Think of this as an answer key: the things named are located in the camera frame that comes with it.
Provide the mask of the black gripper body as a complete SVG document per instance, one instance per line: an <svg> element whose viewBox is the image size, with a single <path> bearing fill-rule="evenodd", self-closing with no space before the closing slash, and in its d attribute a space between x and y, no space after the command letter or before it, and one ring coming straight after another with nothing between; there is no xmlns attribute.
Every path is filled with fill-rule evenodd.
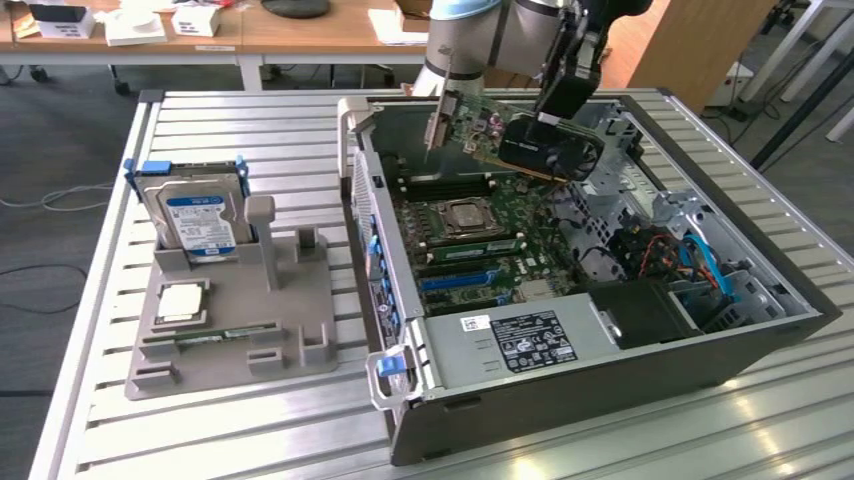
<svg viewBox="0 0 854 480"><path fill-rule="evenodd" d="M653 0L579 0L587 13L587 29L609 30L613 22L623 16L642 15Z"/></svg>

